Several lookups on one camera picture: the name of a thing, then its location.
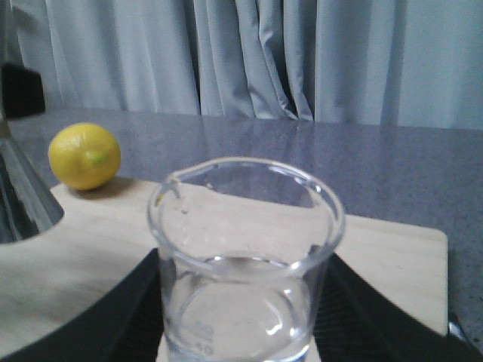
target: water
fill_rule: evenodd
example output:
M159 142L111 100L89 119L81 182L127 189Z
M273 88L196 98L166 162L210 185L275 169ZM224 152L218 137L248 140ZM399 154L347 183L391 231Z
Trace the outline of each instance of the water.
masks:
M210 262L240 274L283 266L247 257ZM309 301L301 278L220 282L187 272L178 277L166 311L169 361L303 362Z

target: curtain fold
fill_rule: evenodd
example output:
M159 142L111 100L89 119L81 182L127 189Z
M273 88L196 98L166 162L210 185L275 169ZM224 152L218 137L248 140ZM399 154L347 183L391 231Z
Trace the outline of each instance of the curtain fold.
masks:
M5 0L48 107L483 129L483 2Z

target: yellow lemon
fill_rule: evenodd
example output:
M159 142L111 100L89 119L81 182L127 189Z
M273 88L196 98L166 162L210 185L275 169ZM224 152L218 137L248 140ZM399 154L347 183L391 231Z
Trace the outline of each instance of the yellow lemon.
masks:
M72 189L89 190L114 177L121 165L117 139L94 123L77 123L51 141L48 160L55 177Z

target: white curtain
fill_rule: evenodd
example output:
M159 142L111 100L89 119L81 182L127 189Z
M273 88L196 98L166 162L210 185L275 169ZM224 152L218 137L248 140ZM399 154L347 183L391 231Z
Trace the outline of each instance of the white curtain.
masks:
M480 0L3 1L49 107L483 129Z

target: metal object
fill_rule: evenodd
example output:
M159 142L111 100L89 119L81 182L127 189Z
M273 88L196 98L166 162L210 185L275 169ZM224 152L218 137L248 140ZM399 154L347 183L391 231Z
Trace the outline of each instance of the metal object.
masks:
M0 117L0 244L8 244L50 229L63 209Z

